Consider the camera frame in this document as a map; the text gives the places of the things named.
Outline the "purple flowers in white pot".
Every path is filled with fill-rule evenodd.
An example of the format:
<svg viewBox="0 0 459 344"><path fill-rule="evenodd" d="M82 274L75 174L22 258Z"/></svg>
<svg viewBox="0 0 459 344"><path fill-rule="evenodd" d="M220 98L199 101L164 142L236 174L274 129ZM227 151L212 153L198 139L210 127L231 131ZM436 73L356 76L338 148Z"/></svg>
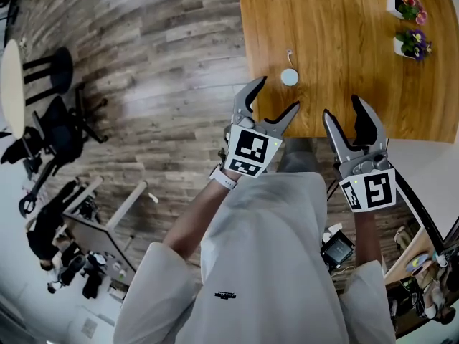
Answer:
<svg viewBox="0 0 459 344"><path fill-rule="evenodd" d="M395 33L394 53L402 57L422 61L432 54L432 42L421 29L405 29Z"/></svg>

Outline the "black office chair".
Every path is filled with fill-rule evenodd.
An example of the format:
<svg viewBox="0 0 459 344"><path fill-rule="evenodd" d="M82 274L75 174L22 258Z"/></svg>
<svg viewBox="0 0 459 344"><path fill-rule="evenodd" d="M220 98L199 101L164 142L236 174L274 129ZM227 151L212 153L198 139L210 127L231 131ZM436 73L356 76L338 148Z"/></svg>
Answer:
<svg viewBox="0 0 459 344"><path fill-rule="evenodd" d="M108 136L100 137L87 123L96 111L108 104L108 100L104 98L93 109L86 111L82 106L84 88L84 84L75 88L73 107L66 107L64 100L57 96L51 101L44 115L33 113L35 126L28 127L19 140L19 149L25 158L33 158L41 150L53 155L27 195L29 198L39 193L49 176L55 175L63 166L78 159L89 139L92 138L99 144L108 141Z"/></svg>

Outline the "person's left forearm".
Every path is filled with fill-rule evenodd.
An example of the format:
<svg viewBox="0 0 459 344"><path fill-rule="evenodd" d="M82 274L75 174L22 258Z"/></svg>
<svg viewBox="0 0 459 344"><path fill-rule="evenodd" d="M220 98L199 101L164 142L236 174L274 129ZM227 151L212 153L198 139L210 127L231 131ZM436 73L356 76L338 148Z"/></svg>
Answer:
<svg viewBox="0 0 459 344"><path fill-rule="evenodd" d="M190 258L229 192L217 181L210 181L169 229L163 244L181 258Z"/></svg>

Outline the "person's gray trousers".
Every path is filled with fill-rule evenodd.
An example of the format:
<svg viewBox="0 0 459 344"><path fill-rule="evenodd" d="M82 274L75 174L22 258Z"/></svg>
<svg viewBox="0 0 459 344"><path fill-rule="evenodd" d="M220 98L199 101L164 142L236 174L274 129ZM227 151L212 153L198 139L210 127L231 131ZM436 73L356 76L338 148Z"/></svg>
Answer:
<svg viewBox="0 0 459 344"><path fill-rule="evenodd" d="M310 138L286 138L278 173L319 173L319 164Z"/></svg>

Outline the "person's white shirt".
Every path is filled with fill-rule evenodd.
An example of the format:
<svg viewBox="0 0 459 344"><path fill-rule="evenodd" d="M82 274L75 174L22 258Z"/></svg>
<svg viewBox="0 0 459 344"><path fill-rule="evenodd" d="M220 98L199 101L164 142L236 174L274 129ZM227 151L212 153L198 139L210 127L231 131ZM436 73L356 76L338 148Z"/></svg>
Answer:
<svg viewBox="0 0 459 344"><path fill-rule="evenodd" d="M395 344L378 258L344 292L333 285L319 173L266 173L223 194L201 242L202 286L178 248L152 243L113 344Z"/></svg>

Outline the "cluttered wooden table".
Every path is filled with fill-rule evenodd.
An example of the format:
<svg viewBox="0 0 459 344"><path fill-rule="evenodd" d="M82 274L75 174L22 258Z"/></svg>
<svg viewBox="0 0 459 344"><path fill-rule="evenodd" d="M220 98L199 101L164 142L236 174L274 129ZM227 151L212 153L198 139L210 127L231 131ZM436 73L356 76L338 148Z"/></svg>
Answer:
<svg viewBox="0 0 459 344"><path fill-rule="evenodd" d="M400 227L394 237L394 243L399 257L384 274L384 281L396 339L401 339L420 328L427 331L421 335L421 343L426 343L431 338L443 340L455 336L455 332L459 330L459 324L456 323L459 319L459 305L456 304L459 302L459 250L454 249L445 254L448 265L442 268L432 260L435 248L424 227L420 227L415 233L407 226ZM430 257L422 269L414 274L407 272L407 263L423 253L428 253ZM422 291L416 281L418 276L437 280L443 277L447 279L449 293L446 303L456 310L455 318L448 325L429 320L425 316Z"/></svg>

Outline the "round white tape measure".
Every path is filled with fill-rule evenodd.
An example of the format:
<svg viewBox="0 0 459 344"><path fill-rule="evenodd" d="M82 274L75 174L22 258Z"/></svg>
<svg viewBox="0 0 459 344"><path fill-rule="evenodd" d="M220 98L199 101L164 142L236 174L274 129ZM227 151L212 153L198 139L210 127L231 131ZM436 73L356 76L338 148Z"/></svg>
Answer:
<svg viewBox="0 0 459 344"><path fill-rule="evenodd" d="M286 52L287 52L287 60L289 63L289 67L287 67L281 72L280 78L281 78L281 82L284 85L292 87L299 83L299 74L298 74L298 71L293 67L293 62L291 59L293 50L287 49Z"/></svg>

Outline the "gray desk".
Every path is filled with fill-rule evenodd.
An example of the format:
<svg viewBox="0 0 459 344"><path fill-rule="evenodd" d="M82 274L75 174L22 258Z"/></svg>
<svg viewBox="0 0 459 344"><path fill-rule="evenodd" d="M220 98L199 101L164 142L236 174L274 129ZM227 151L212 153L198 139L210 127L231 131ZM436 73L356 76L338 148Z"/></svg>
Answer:
<svg viewBox="0 0 459 344"><path fill-rule="evenodd" d="M103 178L98 176L67 207L62 213L65 218L65 224L62 229L69 229L80 247L104 257L105 264L102 266L102 271L107 276L119 283L130 285L136 274L136 268L126 255L126 250L130 243L121 244L115 237L115 228L139 196L147 189L148 183L141 181L116 209L107 224L102 225L89 221L75 212L77 206L95 191L102 182Z"/></svg>

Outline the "wooden office table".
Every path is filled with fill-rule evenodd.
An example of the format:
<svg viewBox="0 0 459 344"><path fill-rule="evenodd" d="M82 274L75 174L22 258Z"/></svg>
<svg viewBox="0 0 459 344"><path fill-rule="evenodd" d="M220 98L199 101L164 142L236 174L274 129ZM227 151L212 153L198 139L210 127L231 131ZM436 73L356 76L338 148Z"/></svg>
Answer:
<svg viewBox="0 0 459 344"><path fill-rule="evenodd" d="M290 137L322 137L330 110L354 135L351 96L377 112L390 138L453 143L459 126L459 20L453 0L420 0L432 54L422 61L394 53L395 33L412 28L386 11L386 0L240 0L252 77L267 76L255 114L274 119L290 104L301 108ZM281 72L293 67L299 83Z"/></svg>

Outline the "person's right forearm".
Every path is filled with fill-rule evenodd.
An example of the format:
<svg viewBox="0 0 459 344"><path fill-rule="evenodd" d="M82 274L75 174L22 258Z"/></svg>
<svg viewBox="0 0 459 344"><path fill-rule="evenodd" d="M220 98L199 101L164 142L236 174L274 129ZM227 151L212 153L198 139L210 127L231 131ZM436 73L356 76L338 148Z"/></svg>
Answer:
<svg viewBox="0 0 459 344"><path fill-rule="evenodd" d="M375 215L372 212L354 214L356 265L368 262L382 262L382 253Z"/></svg>

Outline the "blue plate with banana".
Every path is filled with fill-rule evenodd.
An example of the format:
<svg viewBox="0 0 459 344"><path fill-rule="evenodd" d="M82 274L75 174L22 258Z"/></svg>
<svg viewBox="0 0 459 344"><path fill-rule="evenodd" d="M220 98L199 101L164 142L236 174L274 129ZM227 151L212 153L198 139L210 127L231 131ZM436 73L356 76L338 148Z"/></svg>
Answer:
<svg viewBox="0 0 459 344"><path fill-rule="evenodd" d="M419 272L422 269L423 264L429 259L428 253L419 254L410 260L407 263L406 271L410 274L414 274L415 272Z"/></svg>

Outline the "black device with screen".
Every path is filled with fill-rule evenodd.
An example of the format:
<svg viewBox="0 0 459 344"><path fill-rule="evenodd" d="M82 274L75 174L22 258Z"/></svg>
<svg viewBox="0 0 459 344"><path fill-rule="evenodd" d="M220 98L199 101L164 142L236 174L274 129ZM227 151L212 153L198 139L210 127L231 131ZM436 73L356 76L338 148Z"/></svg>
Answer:
<svg viewBox="0 0 459 344"><path fill-rule="evenodd" d="M337 231L321 247L321 256L329 272L339 268L353 252L354 243L342 231Z"/></svg>

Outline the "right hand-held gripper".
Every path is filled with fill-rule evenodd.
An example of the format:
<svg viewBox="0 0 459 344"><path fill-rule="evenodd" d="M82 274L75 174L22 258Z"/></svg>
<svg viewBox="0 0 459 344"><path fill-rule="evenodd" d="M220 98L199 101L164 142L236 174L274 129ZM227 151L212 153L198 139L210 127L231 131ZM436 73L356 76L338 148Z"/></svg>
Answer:
<svg viewBox="0 0 459 344"><path fill-rule="evenodd" d="M351 101L356 113L356 138L352 145L329 110L324 110L322 116L337 157L334 167L339 187L354 213L393 206L396 201L395 169L389 164L384 125L365 100L352 95Z"/></svg>

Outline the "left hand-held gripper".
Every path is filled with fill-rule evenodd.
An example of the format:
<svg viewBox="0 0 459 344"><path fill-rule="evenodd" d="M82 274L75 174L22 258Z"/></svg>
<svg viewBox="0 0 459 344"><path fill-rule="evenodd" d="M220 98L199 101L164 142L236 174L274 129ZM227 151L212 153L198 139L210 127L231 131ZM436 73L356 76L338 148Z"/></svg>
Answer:
<svg viewBox="0 0 459 344"><path fill-rule="evenodd" d="M225 129L226 170L257 178L264 173L283 142L283 134L300 109L300 102L289 105L275 120L256 123L251 104L264 87L267 76L247 83L234 98L231 125Z"/></svg>

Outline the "round beige table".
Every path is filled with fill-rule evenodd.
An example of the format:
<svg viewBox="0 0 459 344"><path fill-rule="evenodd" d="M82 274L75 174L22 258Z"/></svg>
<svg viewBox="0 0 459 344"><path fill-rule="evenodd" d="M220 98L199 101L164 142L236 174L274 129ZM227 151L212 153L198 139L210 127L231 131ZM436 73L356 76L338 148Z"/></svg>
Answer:
<svg viewBox="0 0 459 344"><path fill-rule="evenodd" d="M14 39L7 42L0 61L0 103L15 139L24 135L26 107L51 95L68 92L73 72L72 55L66 47L59 47L50 56L23 62L19 43ZM49 78L51 88L26 98L25 86L45 77Z"/></svg>

